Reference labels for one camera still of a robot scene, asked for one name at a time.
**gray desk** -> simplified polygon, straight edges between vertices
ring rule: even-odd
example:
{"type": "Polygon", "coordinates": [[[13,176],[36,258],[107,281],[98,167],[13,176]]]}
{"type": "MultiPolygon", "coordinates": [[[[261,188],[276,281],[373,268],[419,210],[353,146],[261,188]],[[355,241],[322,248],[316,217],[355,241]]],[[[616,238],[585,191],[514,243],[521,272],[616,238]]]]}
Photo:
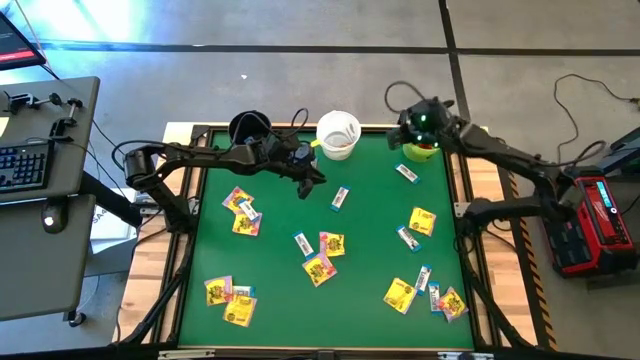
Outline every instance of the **gray desk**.
{"type": "Polygon", "coordinates": [[[58,234],[42,227],[43,203],[0,206],[0,320],[73,311],[80,301],[95,197],[71,197],[58,234]]]}
{"type": "MultiPolygon", "coordinates": [[[[0,145],[21,143],[29,137],[48,138],[53,122],[69,115],[71,107],[66,105],[66,101],[75,97],[84,103],[84,107],[78,109],[73,116],[78,120],[78,126],[68,128],[66,134],[74,139],[75,144],[86,148],[89,144],[91,120],[96,108],[99,86],[100,79],[97,77],[0,86],[0,108],[2,109],[7,108],[7,99],[2,97],[2,91],[6,91],[9,95],[31,93],[39,99],[46,99],[50,93],[55,92],[65,102],[62,107],[45,104],[39,110],[24,107],[17,115],[0,114],[0,116],[10,116],[7,128],[0,137],[0,145]]],[[[41,190],[2,194],[0,202],[77,194],[84,174],[85,155],[84,150],[76,146],[56,144],[47,187],[41,190]]]]}

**monitor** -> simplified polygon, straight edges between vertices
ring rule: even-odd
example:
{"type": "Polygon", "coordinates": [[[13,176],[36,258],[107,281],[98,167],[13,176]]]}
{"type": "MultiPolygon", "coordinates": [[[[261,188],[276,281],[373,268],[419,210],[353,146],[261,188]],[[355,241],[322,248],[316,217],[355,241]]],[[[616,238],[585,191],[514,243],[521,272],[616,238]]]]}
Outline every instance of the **monitor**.
{"type": "Polygon", "coordinates": [[[44,56],[0,13],[0,70],[45,63],[44,56]]]}

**mouse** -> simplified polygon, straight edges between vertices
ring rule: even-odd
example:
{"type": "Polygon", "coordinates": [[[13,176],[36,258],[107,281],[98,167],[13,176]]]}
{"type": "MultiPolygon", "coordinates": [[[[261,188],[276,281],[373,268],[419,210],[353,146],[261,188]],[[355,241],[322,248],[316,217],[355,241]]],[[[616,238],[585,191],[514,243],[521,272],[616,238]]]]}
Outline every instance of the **mouse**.
{"type": "Polygon", "coordinates": [[[57,234],[67,227],[69,215],[68,200],[66,197],[48,199],[42,207],[41,219],[44,231],[49,234],[57,234]]]}

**yellow candy packet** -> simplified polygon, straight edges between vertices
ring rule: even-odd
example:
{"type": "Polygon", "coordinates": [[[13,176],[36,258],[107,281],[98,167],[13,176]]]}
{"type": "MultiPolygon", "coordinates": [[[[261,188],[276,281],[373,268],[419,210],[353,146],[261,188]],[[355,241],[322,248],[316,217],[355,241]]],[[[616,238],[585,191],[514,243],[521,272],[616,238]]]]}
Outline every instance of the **yellow candy packet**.
{"type": "Polygon", "coordinates": [[[344,235],[321,232],[320,252],[325,253],[328,257],[344,255],[344,235]]]}
{"type": "Polygon", "coordinates": [[[253,196],[247,194],[244,190],[240,189],[240,187],[236,186],[233,191],[231,191],[231,194],[224,199],[222,205],[233,211],[236,215],[243,214],[240,205],[238,205],[238,202],[243,199],[251,203],[253,201],[253,196]]]}
{"type": "Polygon", "coordinates": [[[389,287],[383,300],[402,314],[406,314],[415,296],[416,289],[413,286],[399,278],[395,278],[393,282],[391,282],[391,287],[389,287]]]}
{"type": "Polygon", "coordinates": [[[255,310],[258,299],[234,295],[226,309],[224,309],[223,319],[232,324],[248,327],[255,310]]]}
{"type": "Polygon", "coordinates": [[[256,222],[251,222],[251,219],[244,213],[236,215],[231,231],[242,235],[258,236],[260,223],[262,222],[262,213],[258,213],[258,216],[259,218],[256,222]]]}
{"type": "Polygon", "coordinates": [[[409,228],[419,233],[431,236],[434,225],[436,223],[436,215],[426,210],[414,207],[409,219],[409,228]]]}
{"type": "Polygon", "coordinates": [[[448,322],[459,318],[462,314],[469,311],[460,295],[458,295],[451,286],[447,289],[447,292],[440,297],[440,300],[438,300],[438,306],[447,317],[448,322]]]}
{"type": "Polygon", "coordinates": [[[302,267],[307,274],[309,274],[309,277],[311,277],[311,282],[313,282],[315,287],[320,286],[323,282],[331,279],[338,273],[324,253],[312,257],[302,264],[302,267]]]}
{"type": "Polygon", "coordinates": [[[226,303],[233,297],[231,276],[223,276],[204,282],[207,306],[226,303]]]}

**white cup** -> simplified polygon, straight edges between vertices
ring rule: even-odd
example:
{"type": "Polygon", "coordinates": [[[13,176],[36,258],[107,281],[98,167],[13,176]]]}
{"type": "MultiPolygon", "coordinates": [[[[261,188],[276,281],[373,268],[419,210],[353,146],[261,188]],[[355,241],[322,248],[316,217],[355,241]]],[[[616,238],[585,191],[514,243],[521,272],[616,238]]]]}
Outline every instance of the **white cup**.
{"type": "Polygon", "coordinates": [[[355,116],[345,111],[333,110],[325,114],[316,127],[316,138],[324,154],[332,160],[344,160],[351,155],[362,128],[355,116]]]}

